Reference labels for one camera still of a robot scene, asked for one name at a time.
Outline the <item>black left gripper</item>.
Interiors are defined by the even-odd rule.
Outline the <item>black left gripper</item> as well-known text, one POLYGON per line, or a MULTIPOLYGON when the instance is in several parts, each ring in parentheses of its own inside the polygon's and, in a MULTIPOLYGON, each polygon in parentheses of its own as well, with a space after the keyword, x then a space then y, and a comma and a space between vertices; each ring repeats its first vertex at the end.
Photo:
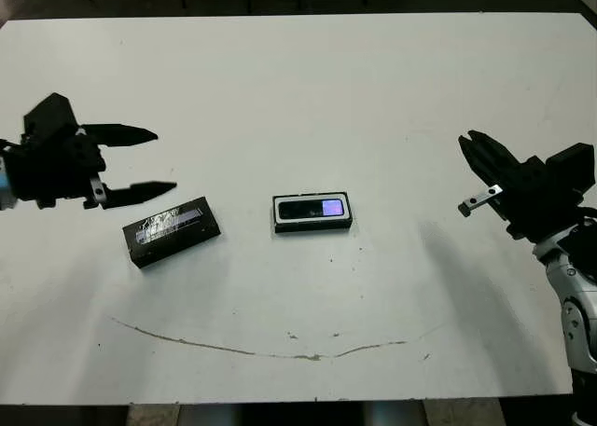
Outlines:
POLYGON ((44 140, 29 136, 20 144, 4 142, 5 182, 14 199, 53 208, 59 199, 84 199, 86 209, 141 204, 174 188, 175 182, 150 181, 110 189, 99 174, 105 162, 97 144, 133 146, 159 139, 143 128, 123 124, 86 124, 85 133, 67 130, 44 140))

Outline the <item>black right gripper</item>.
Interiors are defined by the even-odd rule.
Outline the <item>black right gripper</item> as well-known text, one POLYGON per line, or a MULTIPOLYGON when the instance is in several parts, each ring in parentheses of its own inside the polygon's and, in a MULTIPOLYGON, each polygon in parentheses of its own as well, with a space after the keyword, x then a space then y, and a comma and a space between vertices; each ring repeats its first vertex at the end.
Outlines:
POLYGON ((507 233, 515 240, 539 243, 578 222, 583 192, 539 159, 523 163, 486 133, 470 131, 459 145, 466 162, 487 188, 459 204, 468 217, 488 204, 508 222, 507 233))

